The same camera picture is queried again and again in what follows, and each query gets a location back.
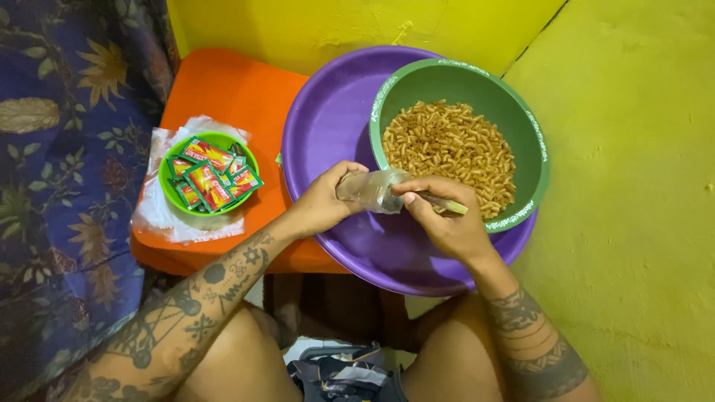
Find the green bowl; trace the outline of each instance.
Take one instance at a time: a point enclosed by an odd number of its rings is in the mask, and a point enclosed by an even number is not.
[[[231,137],[228,134],[224,134],[222,132],[203,132],[201,134],[196,134],[196,137],[199,137],[200,139],[205,139],[206,141],[217,145],[218,147],[228,149],[228,147],[231,144],[237,143],[238,146],[241,148],[243,151],[243,154],[246,156],[246,163],[253,169],[254,172],[256,172],[256,175],[258,175],[258,164],[256,163],[256,158],[253,156],[251,151],[243,145],[238,139],[235,139],[234,137]],[[191,137],[186,138],[182,141],[179,141],[169,149],[167,152],[167,155],[175,155],[181,152],[181,150],[184,148],[184,146],[188,143],[188,141],[191,139]],[[225,210],[221,210],[219,212],[214,212],[212,214],[205,214],[201,212],[195,212],[191,211],[186,206],[184,205],[184,202],[181,200],[181,197],[179,196],[179,193],[171,187],[167,179],[170,179],[172,176],[172,173],[169,171],[169,165],[167,164],[167,158],[164,157],[162,158],[162,162],[159,164],[159,183],[162,185],[162,190],[164,191],[164,195],[171,201],[174,206],[179,208],[180,210],[184,211],[187,214],[190,215],[196,215],[196,216],[216,216],[216,215],[221,215],[225,214],[226,212],[229,212],[230,210],[235,209],[239,205],[243,204],[246,200],[248,200],[248,197],[250,197],[253,192],[250,192],[248,195],[243,197],[241,200],[238,200],[233,206],[226,208]]]
[[[390,167],[382,135],[400,109],[446,99],[469,104],[474,114],[499,126],[509,143],[516,170],[515,202],[485,222],[487,232],[503,232],[523,222],[548,186],[548,155],[541,129],[526,103],[504,81],[482,69],[447,59],[426,59],[404,66],[381,86],[370,115],[370,143],[380,169]]]

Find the forearm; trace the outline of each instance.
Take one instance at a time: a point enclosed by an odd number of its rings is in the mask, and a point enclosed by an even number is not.
[[[293,227],[287,214],[278,217],[143,307],[85,368],[64,401],[99,400],[105,394],[126,398],[135,391],[156,398],[173,389],[199,363],[271,260],[295,239]]]
[[[600,401],[581,357],[498,255],[467,265],[492,318],[517,401]]]

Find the plastic bag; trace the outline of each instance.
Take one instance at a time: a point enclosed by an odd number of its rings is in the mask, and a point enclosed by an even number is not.
[[[335,187],[335,195],[342,201],[358,202],[372,212],[398,214],[402,210],[403,199],[392,195],[390,187],[408,179],[410,174],[400,169],[348,172]]]
[[[159,184],[159,164],[169,148],[194,134],[207,131],[229,134],[244,144],[251,137],[251,134],[244,130],[216,122],[207,116],[192,117],[185,126],[175,132],[154,128],[142,200],[132,215],[134,229],[162,235],[170,242],[202,242],[244,232],[243,211],[240,208],[214,216],[190,215],[168,202]]]

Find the purple plastic tray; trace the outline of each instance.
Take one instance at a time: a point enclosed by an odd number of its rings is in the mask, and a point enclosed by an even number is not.
[[[399,68],[433,57],[440,56],[405,46],[370,47],[338,57],[308,79],[283,129],[283,172],[294,201],[340,160],[378,168],[368,137],[375,94]],[[490,236],[507,264],[526,244],[536,213],[519,226]],[[393,292],[438,297],[474,288],[464,267],[439,251],[406,212],[362,212],[315,239],[350,272]]]

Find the floral fabric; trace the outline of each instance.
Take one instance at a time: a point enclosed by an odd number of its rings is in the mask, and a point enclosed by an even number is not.
[[[0,400],[137,309],[129,219],[178,60],[164,0],[0,0]]]

